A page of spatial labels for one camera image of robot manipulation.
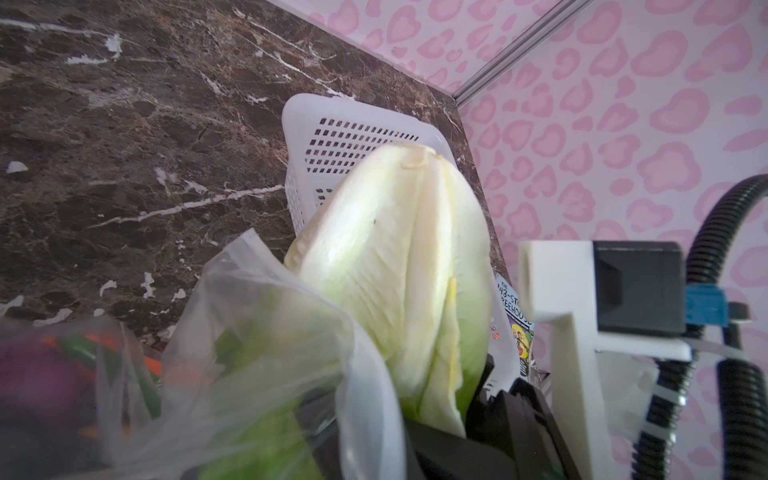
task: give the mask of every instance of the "white plastic basket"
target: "white plastic basket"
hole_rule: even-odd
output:
[[[456,163],[448,141],[434,126],[345,98],[292,96],[283,109],[283,132],[288,144],[285,189],[296,235],[339,180],[379,145],[419,143]]]

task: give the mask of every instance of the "zip tie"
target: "zip tie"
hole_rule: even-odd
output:
[[[651,392],[660,399],[667,400],[668,402],[679,406],[685,406],[687,403],[685,395],[682,395],[680,392],[675,392],[672,389],[668,389],[667,387],[663,387],[658,384],[654,385]]]
[[[645,422],[641,431],[665,442],[675,443],[677,441],[677,435],[673,430],[665,429],[655,423]]]
[[[723,345],[722,343],[707,342],[706,340],[689,339],[686,337],[681,337],[680,339],[690,345],[690,348],[699,350],[700,352],[714,353],[715,355],[727,359],[744,360],[745,362],[749,361],[749,358],[743,350],[733,348],[732,346]]]

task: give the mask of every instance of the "marble surface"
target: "marble surface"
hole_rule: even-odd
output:
[[[487,213],[450,97],[267,2],[3,2],[0,303],[23,295],[6,319],[103,312],[162,348],[227,242],[253,227],[282,259],[280,115],[300,92],[434,124]]]

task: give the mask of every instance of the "plastic bag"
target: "plastic bag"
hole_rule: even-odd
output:
[[[113,320],[4,338],[0,356],[30,345],[49,349],[52,365],[73,370],[77,382],[63,386],[83,410],[77,421],[43,422],[35,435],[61,432],[90,444],[69,453],[80,455],[78,462],[13,478],[406,476],[402,416],[375,346],[349,316],[287,272],[253,230],[205,266],[159,377],[131,332]],[[28,385],[37,381],[32,371],[19,375]],[[0,393],[2,410],[13,403],[36,408]],[[6,460],[0,457],[0,468],[18,465],[18,458]]]

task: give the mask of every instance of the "black corrugated hose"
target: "black corrugated hose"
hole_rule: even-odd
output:
[[[723,195],[699,229],[686,259],[687,283],[717,283],[739,227],[768,194],[768,175],[756,175]],[[738,327],[725,338],[738,344]],[[702,326],[689,325],[684,336],[700,339]],[[686,396],[699,353],[691,362],[659,361],[657,384]],[[768,405],[763,373],[743,360],[727,359],[717,365],[720,411],[723,419],[724,477],[727,480],[768,478]],[[674,432],[683,407],[651,397],[646,420]],[[634,445],[633,480],[669,478],[673,442],[641,433]]]

